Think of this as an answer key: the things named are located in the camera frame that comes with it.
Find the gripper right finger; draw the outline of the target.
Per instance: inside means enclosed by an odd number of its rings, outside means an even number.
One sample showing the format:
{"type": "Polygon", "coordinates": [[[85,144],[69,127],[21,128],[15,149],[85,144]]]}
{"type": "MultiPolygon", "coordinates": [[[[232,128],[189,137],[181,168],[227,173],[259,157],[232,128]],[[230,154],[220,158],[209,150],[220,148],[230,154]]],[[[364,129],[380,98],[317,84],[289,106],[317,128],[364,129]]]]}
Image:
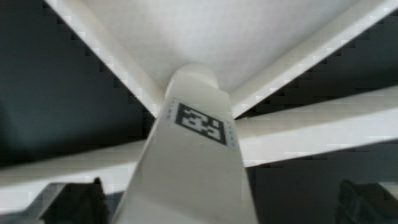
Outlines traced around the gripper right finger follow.
{"type": "Polygon", "coordinates": [[[335,224],[398,224],[398,182],[340,181],[335,224]]]}

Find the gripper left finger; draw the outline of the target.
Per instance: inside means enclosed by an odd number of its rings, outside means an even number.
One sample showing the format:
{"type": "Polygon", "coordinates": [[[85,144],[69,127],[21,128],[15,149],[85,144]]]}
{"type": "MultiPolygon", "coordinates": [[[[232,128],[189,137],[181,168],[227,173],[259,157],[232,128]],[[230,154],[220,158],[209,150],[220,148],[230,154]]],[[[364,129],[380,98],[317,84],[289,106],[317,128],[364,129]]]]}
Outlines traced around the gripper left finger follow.
{"type": "Polygon", "coordinates": [[[10,224],[108,224],[101,179],[49,183],[10,224]]]}

